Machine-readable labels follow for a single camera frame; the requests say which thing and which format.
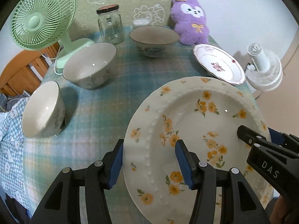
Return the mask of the round yellow flower plate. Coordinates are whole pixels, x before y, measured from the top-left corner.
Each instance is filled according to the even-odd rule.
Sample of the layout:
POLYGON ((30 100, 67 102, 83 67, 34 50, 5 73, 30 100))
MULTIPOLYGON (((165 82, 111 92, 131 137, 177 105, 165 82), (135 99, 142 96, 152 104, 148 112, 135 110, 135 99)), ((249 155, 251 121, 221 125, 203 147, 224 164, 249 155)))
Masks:
POLYGON ((241 125, 270 137, 246 85, 194 76, 152 92, 131 118, 123 148, 125 183, 144 217, 151 223, 189 222, 196 192, 188 188, 176 160, 179 139, 216 169, 238 168, 267 206, 273 188, 247 164, 249 145, 237 137, 241 125))

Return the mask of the red flower white plate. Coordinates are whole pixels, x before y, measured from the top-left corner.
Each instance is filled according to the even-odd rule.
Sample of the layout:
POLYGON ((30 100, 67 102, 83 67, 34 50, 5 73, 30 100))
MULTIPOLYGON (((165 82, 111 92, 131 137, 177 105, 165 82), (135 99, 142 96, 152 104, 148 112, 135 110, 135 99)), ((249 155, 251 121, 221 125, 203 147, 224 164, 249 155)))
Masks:
POLYGON ((198 63, 214 77, 232 85, 242 85, 246 77, 238 61, 217 46, 200 44, 193 47, 198 63))

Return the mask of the small grey floral bowl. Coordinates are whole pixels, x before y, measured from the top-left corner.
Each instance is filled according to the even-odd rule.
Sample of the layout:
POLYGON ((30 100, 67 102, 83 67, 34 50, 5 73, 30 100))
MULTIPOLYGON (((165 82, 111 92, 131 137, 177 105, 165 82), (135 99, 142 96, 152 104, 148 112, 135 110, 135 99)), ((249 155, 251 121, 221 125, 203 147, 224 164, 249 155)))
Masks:
POLYGON ((41 84, 26 103, 22 115, 22 130, 27 138, 47 138, 59 135, 65 122, 65 105, 59 84, 41 84))

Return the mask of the blue pattern ceramic bowl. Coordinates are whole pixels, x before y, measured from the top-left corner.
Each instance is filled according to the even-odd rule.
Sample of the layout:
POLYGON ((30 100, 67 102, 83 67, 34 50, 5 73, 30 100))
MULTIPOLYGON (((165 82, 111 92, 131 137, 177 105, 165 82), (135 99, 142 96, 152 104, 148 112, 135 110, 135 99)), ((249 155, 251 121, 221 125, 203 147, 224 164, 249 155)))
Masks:
POLYGON ((129 37, 135 43, 138 52, 149 58, 162 57, 179 40, 179 35, 174 30, 153 25, 133 29, 129 37))

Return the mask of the large grey floral bowl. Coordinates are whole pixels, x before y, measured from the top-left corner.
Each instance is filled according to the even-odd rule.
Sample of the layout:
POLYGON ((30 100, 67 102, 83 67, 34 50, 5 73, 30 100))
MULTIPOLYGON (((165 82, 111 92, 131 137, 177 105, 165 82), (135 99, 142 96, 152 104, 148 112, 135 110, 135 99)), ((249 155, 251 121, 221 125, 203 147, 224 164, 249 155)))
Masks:
POLYGON ((66 62, 63 77, 80 88, 94 89, 106 83, 117 58, 117 47, 95 43, 76 52, 66 62))

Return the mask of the blue checkered blanket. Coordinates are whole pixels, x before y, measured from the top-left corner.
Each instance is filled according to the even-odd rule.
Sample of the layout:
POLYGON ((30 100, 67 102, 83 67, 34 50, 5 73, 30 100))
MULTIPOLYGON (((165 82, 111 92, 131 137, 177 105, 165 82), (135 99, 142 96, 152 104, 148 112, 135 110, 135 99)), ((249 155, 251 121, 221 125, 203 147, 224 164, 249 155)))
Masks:
POLYGON ((23 174, 23 150, 26 137, 22 116, 29 98, 20 99, 10 111, 1 112, 1 187, 5 193, 29 209, 23 174))

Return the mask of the white standing fan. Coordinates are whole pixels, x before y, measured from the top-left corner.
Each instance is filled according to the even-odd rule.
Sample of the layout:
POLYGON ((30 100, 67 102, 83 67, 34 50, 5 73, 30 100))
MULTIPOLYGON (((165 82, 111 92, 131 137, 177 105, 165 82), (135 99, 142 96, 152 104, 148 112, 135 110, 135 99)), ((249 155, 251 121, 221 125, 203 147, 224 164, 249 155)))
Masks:
POLYGON ((258 91, 272 91, 279 87, 283 79, 279 57, 257 43, 249 45, 247 53, 251 59, 245 69, 248 83, 258 91))

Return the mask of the plaid green tablecloth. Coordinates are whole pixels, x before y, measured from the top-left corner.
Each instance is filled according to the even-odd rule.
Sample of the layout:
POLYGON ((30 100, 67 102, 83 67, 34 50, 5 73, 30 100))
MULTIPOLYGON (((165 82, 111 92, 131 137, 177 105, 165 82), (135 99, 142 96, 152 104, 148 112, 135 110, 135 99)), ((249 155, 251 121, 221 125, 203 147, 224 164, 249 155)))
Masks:
POLYGON ((27 139, 23 176, 30 212, 65 167, 86 168, 112 150, 125 136, 131 117, 142 101, 163 84, 187 77, 207 76, 189 46, 175 43, 171 53, 152 59, 138 53, 125 28, 109 80, 86 90, 66 81, 50 67, 44 82, 56 81, 65 103, 66 127, 57 136, 27 139))

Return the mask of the purple plush bunny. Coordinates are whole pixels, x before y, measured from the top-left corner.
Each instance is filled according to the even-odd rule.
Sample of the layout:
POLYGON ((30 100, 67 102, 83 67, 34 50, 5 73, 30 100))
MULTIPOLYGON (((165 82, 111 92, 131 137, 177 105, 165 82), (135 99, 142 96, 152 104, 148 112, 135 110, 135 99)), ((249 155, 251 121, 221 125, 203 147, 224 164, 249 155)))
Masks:
POLYGON ((170 16, 181 44, 191 46, 208 43, 206 14, 197 0, 172 0, 170 16))

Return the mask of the wooden bed headboard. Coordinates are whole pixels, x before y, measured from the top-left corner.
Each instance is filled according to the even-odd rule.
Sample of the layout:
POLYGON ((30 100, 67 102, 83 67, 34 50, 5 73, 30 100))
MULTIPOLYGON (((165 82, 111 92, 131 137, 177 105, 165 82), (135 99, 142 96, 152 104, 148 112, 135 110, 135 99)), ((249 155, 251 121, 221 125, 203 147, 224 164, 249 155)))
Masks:
POLYGON ((41 84, 51 62, 58 54, 59 43, 55 43, 41 51, 23 50, 17 54, 1 73, 1 93, 7 96, 17 96, 24 91, 33 93, 41 84))

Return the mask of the cotton swab container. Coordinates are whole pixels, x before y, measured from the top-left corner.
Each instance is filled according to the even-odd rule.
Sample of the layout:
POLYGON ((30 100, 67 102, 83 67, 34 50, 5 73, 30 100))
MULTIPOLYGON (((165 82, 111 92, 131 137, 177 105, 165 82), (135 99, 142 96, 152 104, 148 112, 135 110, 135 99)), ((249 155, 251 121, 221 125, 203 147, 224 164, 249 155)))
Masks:
POLYGON ((147 18, 137 18, 133 20, 133 29, 149 26, 151 24, 151 20, 147 18))

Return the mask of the green animal print mat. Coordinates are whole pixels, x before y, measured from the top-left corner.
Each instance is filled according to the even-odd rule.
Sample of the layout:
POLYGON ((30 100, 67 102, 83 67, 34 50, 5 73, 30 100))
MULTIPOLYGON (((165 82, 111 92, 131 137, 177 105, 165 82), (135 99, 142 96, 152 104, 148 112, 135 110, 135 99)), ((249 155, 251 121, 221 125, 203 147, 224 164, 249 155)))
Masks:
POLYGON ((77 0, 74 21, 70 27, 72 40, 84 38, 99 31, 97 9, 119 5, 123 26, 132 25, 134 19, 147 18, 152 25, 168 25, 172 0, 77 0))

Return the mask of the glass jar black lid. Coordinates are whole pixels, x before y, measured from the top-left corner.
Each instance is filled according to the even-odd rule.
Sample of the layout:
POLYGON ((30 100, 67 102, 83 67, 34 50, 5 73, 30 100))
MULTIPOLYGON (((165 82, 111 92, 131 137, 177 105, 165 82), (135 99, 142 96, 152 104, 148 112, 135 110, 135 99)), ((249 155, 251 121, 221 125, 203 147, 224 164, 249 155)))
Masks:
POLYGON ((124 40, 122 19, 119 5, 107 5, 96 10, 101 41, 119 44, 124 40))

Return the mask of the green desk fan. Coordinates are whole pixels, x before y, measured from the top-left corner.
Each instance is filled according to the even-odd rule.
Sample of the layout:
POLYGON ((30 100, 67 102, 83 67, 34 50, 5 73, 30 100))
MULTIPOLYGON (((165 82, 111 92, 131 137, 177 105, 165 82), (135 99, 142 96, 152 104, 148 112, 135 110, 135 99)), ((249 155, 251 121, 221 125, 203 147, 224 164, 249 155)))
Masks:
POLYGON ((11 19, 11 36, 15 43, 29 51, 45 49, 60 42, 56 67, 66 62, 80 49, 94 44, 89 38, 71 41, 69 28, 76 13, 76 0, 20 0, 11 19))

